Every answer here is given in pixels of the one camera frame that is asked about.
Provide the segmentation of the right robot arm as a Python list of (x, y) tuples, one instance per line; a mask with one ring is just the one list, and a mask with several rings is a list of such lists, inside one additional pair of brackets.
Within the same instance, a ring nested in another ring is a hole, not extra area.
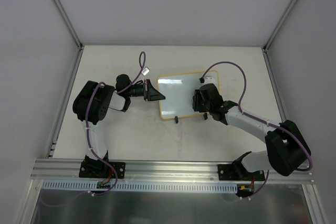
[(223, 100), (212, 83), (194, 91), (192, 108), (195, 112), (209, 113), (215, 121), (241, 129), (265, 144), (265, 151), (249, 151), (232, 162), (228, 171), (238, 178), (245, 180), (256, 171), (271, 169), (289, 176), (295, 170), (303, 171), (301, 165), (305, 161), (309, 163), (306, 169), (312, 168), (311, 150), (293, 121), (272, 123), (250, 114), (238, 103)]

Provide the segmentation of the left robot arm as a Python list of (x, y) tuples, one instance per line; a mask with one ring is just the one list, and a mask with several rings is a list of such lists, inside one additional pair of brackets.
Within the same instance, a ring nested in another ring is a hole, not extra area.
[(133, 97), (143, 97), (149, 102), (165, 100), (165, 96), (153, 87), (149, 79), (132, 82), (126, 74), (117, 76), (115, 87), (94, 81), (87, 81), (83, 86), (72, 105), (73, 113), (86, 132), (88, 147), (79, 177), (123, 177), (118, 170), (121, 165), (109, 162), (101, 121), (109, 110), (126, 112)]

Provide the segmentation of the yellow framed whiteboard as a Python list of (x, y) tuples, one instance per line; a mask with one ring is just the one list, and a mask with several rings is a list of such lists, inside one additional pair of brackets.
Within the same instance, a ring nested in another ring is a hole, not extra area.
[(198, 71), (158, 77), (158, 91), (166, 97), (165, 100), (159, 101), (161, 118), (170, 120), (175, 116), (180, 119), (202, 115), (202, 112), (195, 112), (192, 105), (194, 90), (203, 85), (199, 78), (205, 76), (212, 76), (216, 80), (216, 87), (219, 87), (219, 74), (216, 70), (208, 73)]

